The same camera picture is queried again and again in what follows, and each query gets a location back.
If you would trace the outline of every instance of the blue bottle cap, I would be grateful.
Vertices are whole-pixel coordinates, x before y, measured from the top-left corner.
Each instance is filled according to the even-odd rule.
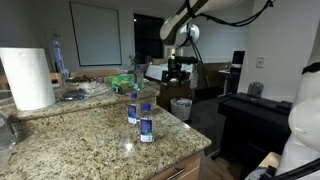
[[[143,104],[143,110],[144,111],[150,111],[151,110],[151,105],[149,103]]]
[[[135,92],[134,92],[134,93],[131,93],[131,99],[136,99],[137,96],[138,96],[137,93],[135,93]]]
[[[141,70],[141,66],[140,65],[136,65],[136,70]]]

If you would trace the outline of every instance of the light switch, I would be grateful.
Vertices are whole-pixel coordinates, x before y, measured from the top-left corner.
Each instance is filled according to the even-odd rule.
[[[256,63],[256,68],[263,68],[265,59],[266,59],[265,56],[258,56],[257,63]]]

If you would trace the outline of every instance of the trash can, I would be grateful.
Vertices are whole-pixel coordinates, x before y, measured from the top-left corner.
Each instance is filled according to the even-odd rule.
[[[171,113],[181,121],[189,119],[192,100],[185,98],[175,98],[170,100]]]

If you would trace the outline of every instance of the doorway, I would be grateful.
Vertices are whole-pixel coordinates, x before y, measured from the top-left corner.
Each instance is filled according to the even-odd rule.
[[[163,18],[134,14],[134,38],[136,57],[145,64],[146,57],[163,58],[163,42],[160,29]]]

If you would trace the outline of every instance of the kitchen counter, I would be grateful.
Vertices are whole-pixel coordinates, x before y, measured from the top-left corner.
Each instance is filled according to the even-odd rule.
[[[59,98],[66,89],[59,89],[55,92],[57,98]],[[138,92],[139,99],[151,98],[158,96],[159,92],[153,88],[145,87],[143,93]],[[33,111],[19,111],[17,110],[14,103],[0,105],[0,111],[5,112],[12,121],[24,121],[36,118],[48,117],[59,115],[63,113],[70,113],[79,110],[85,110],[88,108],[101,107],[111,104],[128,102],[130,100],[129,93],[119,95],[113,91],[101,90],[100,92],[92,93],[90,98],[81,101],[72,102],[60,102],[57,101],[55,104]]]
[[[111,104],[17,123],[21,142],[7,153],[0,179],[148,179],[211,144],[155,105],[155,142],[142,143],[125,112],[124,103]]]

